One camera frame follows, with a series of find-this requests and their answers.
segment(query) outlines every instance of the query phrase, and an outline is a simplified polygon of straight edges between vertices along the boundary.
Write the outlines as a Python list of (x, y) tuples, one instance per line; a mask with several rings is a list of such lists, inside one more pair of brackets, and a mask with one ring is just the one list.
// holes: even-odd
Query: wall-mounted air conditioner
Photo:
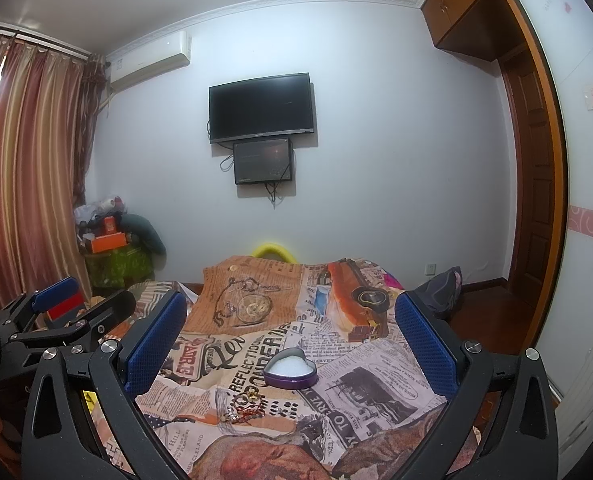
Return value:
[(190, 64), (192, 38), (185, 30), (151, 41), (112, 62), (110, 86), (120, 92), (129, 86)]

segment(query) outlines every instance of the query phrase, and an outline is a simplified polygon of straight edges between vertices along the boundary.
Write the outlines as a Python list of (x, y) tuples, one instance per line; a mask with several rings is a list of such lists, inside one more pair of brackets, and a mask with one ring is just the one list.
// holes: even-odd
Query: bed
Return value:
[[(204, 270), (200, 296), (177, 282), (130, 288), (120, 338), (171, 289), (188, 316), (152, 387), (136, 402), (193, 480), (389, 480), (446, 405), (395, 319), (403, 287), (379, 265), (318, 266), (234, 256)], [(319, 381), (302, 391), (267, 386), (262, 370), (299, 347)], [(263, 413), (231, 420), (235, 409)], [(131, 472), (101, 406), (93, 419), (112, 463)], [(476, 429), (450, 471), (477, 450)]]

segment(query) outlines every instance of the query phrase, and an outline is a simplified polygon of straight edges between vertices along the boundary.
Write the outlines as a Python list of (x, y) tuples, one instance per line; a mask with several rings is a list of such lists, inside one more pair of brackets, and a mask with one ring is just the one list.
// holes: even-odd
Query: metal screw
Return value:
[(466, 341), (464, 343), (465, 349), (470, 352), (470, 354), (478, 354), (482, 347), (481, 347), (481, 343), (478, 341)]
[(526, 357), (531, 361), (537, 361), (539, 359), (539, 352), (537, 352), (534, 348), (528, 348), (526, 350)]
[(56, 348), (53, 346), (48, 348), (45, 352), (43, 352), (43, 359), (49, 361), (50, 359), (54, 359), (56, 357)]
[(111, 354), (113, 351), (116, 350), (116, 347), (118, 347), (116, 339), (108, 339), (100, 346), (100, 350), (104, 354)]

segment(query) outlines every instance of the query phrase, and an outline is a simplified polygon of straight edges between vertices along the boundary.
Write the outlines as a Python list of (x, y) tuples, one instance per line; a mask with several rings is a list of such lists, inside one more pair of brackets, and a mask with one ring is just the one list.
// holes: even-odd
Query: wooden door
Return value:
[(517, 230), (509, 287), (537, 306), (550, 254), (555, 211), (555, 168), (544, 93), (527, 48), (501, 60), (517, 149)]

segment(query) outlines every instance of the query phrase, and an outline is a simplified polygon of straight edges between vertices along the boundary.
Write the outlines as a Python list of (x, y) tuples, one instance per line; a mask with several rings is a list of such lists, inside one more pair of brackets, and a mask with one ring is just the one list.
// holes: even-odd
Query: white suitcase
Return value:
[(568, 394), (555, 410), (559, 437), (559, 479), (593, 441), (593, 346)]

